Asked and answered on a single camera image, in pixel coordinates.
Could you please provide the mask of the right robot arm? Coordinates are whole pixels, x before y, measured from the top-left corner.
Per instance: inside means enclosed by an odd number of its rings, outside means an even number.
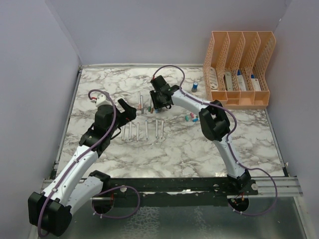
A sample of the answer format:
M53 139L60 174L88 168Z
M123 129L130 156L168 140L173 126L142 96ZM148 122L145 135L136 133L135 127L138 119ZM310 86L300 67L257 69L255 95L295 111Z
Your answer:
M199 117L203 135L217 147L227 170L229 189L240 195L247 189L250 173L241 166L241 159L232 147L230 121L220 101L209 102L184 92L178 85L170 86L162 76L151 80L150 96L155 109L176 105Z

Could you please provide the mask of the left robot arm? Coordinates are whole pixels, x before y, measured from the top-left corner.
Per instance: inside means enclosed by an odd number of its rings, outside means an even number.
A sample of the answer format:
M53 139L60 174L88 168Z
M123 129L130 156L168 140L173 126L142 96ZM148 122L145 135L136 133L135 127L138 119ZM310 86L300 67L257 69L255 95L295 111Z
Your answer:
M72 158L60 174L41 193L33 192L28 198L29 221L37 226L38 235L43 231L61 236L68 228L73 214L91 197L106 196L110 191L110 176L98 170L80 183L84 173L102 155L115 137L114 132L136 118L137 110L123 99L114 105L98 106L95 119L82 135Z

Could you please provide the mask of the white marker light pink cap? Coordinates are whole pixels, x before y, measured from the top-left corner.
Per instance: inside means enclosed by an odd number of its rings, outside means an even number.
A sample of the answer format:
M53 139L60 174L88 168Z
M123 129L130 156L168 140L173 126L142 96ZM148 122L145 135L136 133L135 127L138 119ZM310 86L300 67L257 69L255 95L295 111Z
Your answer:
M142 102L141 102L141 92L138 92L138 110L141 110Z

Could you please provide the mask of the white marker grey cap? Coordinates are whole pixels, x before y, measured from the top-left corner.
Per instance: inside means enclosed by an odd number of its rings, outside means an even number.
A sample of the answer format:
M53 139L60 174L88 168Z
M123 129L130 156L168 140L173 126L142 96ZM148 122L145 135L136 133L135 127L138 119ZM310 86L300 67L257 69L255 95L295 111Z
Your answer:
M143 98L143 95L140 95L140 110L141 110L141 114L144 114L144 98Z

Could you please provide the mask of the blue grey stamp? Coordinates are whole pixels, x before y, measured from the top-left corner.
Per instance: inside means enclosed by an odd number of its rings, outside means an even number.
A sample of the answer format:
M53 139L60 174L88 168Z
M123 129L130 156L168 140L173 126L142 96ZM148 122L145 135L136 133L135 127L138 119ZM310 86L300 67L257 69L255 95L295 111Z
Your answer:
M197 92L197 89L198 89L198 83L197 82L193 82L191 91L195 93L195 92Z

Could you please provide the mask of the white box in organizer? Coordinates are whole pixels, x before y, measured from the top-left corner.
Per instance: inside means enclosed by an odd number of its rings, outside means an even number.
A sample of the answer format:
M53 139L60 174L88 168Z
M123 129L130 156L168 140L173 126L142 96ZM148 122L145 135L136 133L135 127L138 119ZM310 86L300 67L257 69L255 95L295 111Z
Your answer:
M216 70L213 67L210 67L208 73L208 78L210 82L210 87L212 90L217 91L219 87L218 79L217 79L217 73Z

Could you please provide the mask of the blue white box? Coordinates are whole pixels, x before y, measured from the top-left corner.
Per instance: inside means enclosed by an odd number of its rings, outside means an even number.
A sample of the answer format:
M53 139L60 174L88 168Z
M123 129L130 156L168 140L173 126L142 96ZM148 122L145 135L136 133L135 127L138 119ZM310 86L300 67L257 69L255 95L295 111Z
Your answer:
M240 69L237 71L237 81L240 91L247 91L246 82Z

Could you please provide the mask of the orange file organizer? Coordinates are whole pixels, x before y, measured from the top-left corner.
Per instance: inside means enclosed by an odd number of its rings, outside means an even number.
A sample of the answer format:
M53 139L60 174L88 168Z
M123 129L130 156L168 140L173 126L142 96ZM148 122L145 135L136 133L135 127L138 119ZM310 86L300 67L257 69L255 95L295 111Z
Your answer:
M228 109L265 109L270 98L265 74L275 46L276 39L271 31L212 31L203 64L207 99L218 100ZM207 73L210 67L217 73L217 91L210 87ZM245 79L247 91L239 89L239 69ZM231 72L233 91L225 89L223 77L226 71ZM259 79L261 91L254 91L251 74Z

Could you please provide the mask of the red white box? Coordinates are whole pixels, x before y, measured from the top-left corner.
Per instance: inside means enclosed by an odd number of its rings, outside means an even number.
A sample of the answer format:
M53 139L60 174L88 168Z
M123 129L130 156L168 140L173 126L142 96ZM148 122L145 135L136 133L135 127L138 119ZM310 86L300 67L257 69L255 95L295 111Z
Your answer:
M255 78L254 74L251 74L251 84L254 91L261 91L259 79Z

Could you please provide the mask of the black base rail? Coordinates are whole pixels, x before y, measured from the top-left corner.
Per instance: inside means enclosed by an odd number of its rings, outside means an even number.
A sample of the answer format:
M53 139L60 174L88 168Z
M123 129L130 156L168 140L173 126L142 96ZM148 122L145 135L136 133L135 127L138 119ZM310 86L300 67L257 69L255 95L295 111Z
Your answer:
M133 187L141 207L227 206L228 196L258 194L251 179L238 190L226 177L200 178L104 178L102 190L117 186Z

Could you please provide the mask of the aluminium frame rail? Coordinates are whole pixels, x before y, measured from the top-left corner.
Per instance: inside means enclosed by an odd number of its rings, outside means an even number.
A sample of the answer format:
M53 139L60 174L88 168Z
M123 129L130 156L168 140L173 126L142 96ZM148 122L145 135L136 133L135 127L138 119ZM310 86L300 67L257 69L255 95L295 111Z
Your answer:
M258 194L253 196L228 196L227 199L232 197L238 199L240 197L294 197L302 193L299 181L296 177L255 177L252 178L256 181L252 185L253 189L258 191ZM119 202L121 199L131 203L134 200L140 199L139 192L129 186L117 186L105 191L102 190L101 193L90 198L97 202Z

